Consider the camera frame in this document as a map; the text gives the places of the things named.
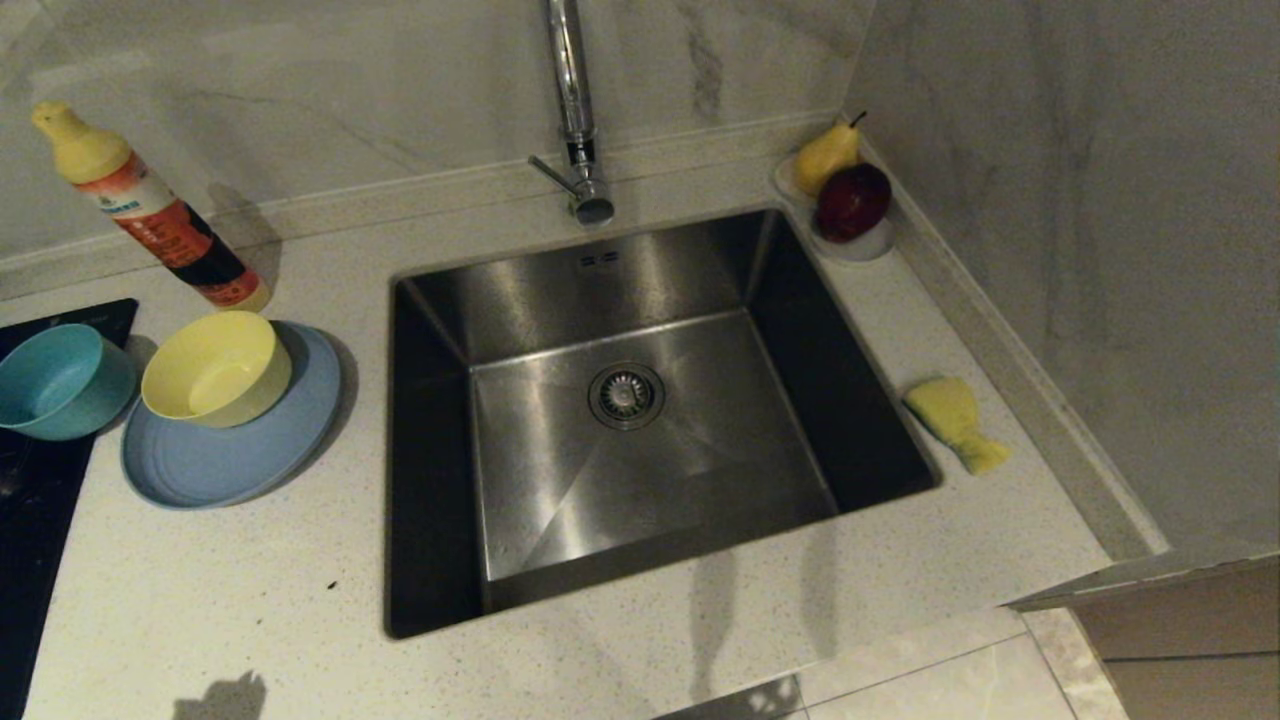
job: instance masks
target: drain strainer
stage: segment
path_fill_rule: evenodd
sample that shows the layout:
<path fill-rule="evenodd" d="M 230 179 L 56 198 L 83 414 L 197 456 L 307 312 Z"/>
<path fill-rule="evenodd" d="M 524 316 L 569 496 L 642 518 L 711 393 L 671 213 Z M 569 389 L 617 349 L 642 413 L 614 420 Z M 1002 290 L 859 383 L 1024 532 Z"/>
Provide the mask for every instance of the drain strainer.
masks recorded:
<path fill-rule="evenodd" d="M 595 419 L 620 430 L 648 425 L 662 411 L 664 398 L 658 374 L 636 363 L 618 363 L 600 370 L 588 393 Z"/>

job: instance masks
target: bottle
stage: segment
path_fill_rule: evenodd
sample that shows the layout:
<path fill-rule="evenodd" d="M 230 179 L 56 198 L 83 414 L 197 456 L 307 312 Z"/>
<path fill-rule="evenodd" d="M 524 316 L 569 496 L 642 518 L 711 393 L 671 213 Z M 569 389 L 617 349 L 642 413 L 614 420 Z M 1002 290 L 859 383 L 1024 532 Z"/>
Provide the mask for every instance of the bottle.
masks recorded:
<path fill-rule="evenodd" d="M 35 123 L 54 167 L 99 210 L 219 310 L 261 310 L 271 291 L 119 135 L 92 127 L 65 102 L 40 102 Z"/>

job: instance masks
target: sink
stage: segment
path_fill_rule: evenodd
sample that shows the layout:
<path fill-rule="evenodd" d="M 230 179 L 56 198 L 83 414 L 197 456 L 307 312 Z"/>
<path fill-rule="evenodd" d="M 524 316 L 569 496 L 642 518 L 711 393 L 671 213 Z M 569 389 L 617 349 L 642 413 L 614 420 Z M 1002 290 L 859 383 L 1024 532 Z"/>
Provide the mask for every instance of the sink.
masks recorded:
<path fill-rule="evenodd" d="M 937 484 L 777 210 L 393 296 L 393 637 Z"/>

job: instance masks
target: bottle label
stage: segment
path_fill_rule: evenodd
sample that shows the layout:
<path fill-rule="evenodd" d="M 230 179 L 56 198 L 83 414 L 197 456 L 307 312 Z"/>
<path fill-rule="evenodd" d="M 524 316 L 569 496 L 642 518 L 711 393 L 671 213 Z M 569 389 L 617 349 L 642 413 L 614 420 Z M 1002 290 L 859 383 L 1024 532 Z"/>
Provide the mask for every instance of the bottle label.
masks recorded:
<path fill-rule="evenodd" d="M 218 307 L 230 307 L 233 305 L 239 305 L 250 295 L 253 295 L 253 291 L 257 290 L 257 286 L 262 281 L 257 277 L 257 273 L 246 268 L 244 273 L 232 282 L 196 284 L 192 287 L 200 291 L 200 295 L 204 295 L 205 300 L 212 302 Z"/>
<path fill-rule="evenodd" d="M 178 200 L 137 152 L 129 155 L 120 169 L 105 178 L 77 184 L 76 190 L 91 197 L 99 210 L 114 219 L 151 215 Z"/>
<path fill-rule="evenodd" d="M 257 273 L 137 152 L 114 173 L 76 188 L 214 305 L 238 305 L 261 284 Z"/>

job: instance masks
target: kitchen counter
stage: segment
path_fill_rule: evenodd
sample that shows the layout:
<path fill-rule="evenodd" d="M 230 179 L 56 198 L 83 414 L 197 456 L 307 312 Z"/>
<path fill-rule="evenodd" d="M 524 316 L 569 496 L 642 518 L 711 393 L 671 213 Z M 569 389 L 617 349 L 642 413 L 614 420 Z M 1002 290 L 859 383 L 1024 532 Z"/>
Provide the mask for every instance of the kitchen counter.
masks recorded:
<path fill-rule="evenodd" d="M 776 163 L 617 182 L 620 213 L 607 234 L 776 204 Z M 105 433 L 68 538 L 27 717 L 168 719 L 177 701 L 225 682 L 212 694 L 228 691 L 228 707 L 265 691 L 264 719 L 643 720 L 1111 564 L 928 291 L 891 252 L 820 266 L 893 391 L 934 374 L 965 378 L 984 428 L 1014 450 L 1006 465 L 973 478 L 928 438 L 937 489 L 392 641 L 381 626 L 392 279 L 586 237 L 562 200 L 545 195 L 246 252 L 269 277 L 278 265 L 266 316 L 340 343 L 348 387 L 332 443 L 269 496 L 175 512 L 133 493 L 118 462 L 122 430 Z M 124 296 L 141 302 L 134 352 L 148 345 L 137 341 L 159 343 L 207 311 L 150 268 L 0 302 L 0 316 L 13 323 Z"/>

